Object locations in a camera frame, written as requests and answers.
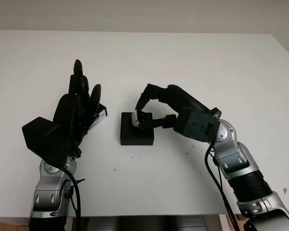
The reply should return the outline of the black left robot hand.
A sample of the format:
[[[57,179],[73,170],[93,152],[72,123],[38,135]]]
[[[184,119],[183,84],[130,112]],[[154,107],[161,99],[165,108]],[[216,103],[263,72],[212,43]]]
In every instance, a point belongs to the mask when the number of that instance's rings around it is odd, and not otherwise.
[[[89,82],[83,74],[82,63],[76,60],[70,76],[68,93],[59,100],[53,122],[63,131],[68,154],[79,158],[79,148],[84,136],[99,117],[101,85],[96,84],[89,93]]]

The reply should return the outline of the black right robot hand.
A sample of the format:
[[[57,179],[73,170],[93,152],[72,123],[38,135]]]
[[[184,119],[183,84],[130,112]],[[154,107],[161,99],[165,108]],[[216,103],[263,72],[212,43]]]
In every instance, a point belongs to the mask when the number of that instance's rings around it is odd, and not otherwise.
[[[140,129],[173,127],[176,115],[166,115],[161,119],[150,120],[146,113],[142,111],[150,100],[158,100],[161,103],[165,103],[177,113],[179,113],[183,107],[197,109],[202,112],[209,111],[209,108],[177,85],[170,84],[166,88],[162,88],[153,84],[147,84],[145,90],[141,93],[135,111],[132,113],[131,121],[133,126]]]

